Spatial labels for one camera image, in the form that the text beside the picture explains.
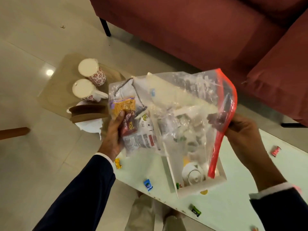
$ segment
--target black metal leg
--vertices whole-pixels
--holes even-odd
[[[102,18],[99,18],[99,19],[100,19],[100,22],[102,23],[102,26],[103,26],[104,30],[105,30],[106,36],[108,36],[108,37],[111,36],[111,33],[109,31],[109,27],[107,25],[106,20],[104,20]]]
[[[307,128],[306,126],[300,123],[281,123],[280,125],[284,128]]]

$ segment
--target white shirt cuff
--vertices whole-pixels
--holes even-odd
[[[255,194],[249,194],[250,199],[261,199],[267,195],[274,194],[276,192],[282,191],[282,190],[288,190],[292,188],[293,185],[289,182],[284,182],[276,186],[272,186],[270,188],[267,188],[265,190],[260,191],[259,193]]]
[[[109,156],[107,156],[107,155],[105,155],[105,154],[103,154],[103,153],[100,153],[100,152],[96,153],[95,155],[101,155],[102,157],[106,158],[106,159],[110,162],[110,164],[111,164],[111,166],[112,166],[112,169],[113,169],[113,162],[112,162],[112,160],[109,158]]]

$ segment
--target dark navy suit sleeve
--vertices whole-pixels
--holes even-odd
[[[33,230],[96,230],[115,179],[110,162],[94,155]]]
[[[307,229],[308,206],[295,188],[250,202],[266,231]]]

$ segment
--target white trousers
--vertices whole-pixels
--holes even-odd
[[[152,198],[141,195],[132,206],[131,213],[125,231],[153,231],[155,223],[155,212],[152,207]],[[169,216],[163,227],[163,231],[186,231],[182,219]]]

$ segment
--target mug handle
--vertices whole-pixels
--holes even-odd
[[[104,93],[104,92],[102,92],[102,91],[98,91],[98,90],[96,90],[96,91],[94,91],[96,94],[98,94],[101,98],[103,98],[103,99],[108,99],[108,94],[106,94],[106,93]]]

